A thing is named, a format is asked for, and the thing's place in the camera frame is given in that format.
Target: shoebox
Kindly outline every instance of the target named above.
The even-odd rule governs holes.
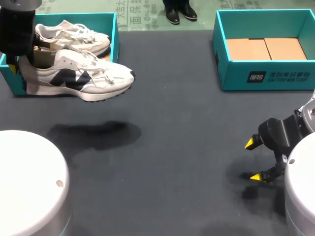
[[[314,90],[310,9],[218,10],[213,49],[222,90]]]
[[[36,24],[43,24],[45,26],[56,26],[63,20],[67,20],[73,24],[84,24],[91,30],[105,33],[110,36],[110,61],[118,62],[120,41],[115,12],[38,14],[35,18]],[[0,72],[15,96],[27,95],[25,92],[23,77],[20,73],[17,73],[16,75],[13,74],[9,66],[5,63],[5,55],[2,55],[0,59]]]

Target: black n logo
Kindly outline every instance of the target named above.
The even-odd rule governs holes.
[[[50,84],[54,86],[61,86],[63,83],[65,83],[67,88],[80,91],[90,80],[91,78],[86,71],[84,71],[80,78],[76,81],[74,70],[61,69],[50,81]]]

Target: white sneaker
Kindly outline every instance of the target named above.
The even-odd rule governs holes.
[[[110,53],[110,37],[82,24],[72,24],[65,20],[53,27],[38,24],[35,32],[43,42],[50,43],[49,49],[42,50],[56,53],[65,46],[72,46],[75,49],[88,50],[99,58]]]
[[[52,58],[51,67],[38,68],[36,61],[43,65],[43,58],[37,57],[36,51],[34,57],[36,67],[26,56],[19,58],[27,94],[72,94],[85,101],[102,101],[125,92],[135,77],[129,68],[98,59],[89,51],[62,49],[55,55],[47,53],[46,57]]]

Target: open cardboard box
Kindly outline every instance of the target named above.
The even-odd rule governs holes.
[[[309,9],[218,10],[213,47],[222,90],[315,89]]]

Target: dark gray table surface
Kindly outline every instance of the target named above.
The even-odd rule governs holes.
[[[102,103],[14,98],[0,79],[0,130],[52,141],[70,169],[74,236],[286,236],[283,181],[244,145],[312,92],[222,92],[211,31],[121,32],[137,80]]]

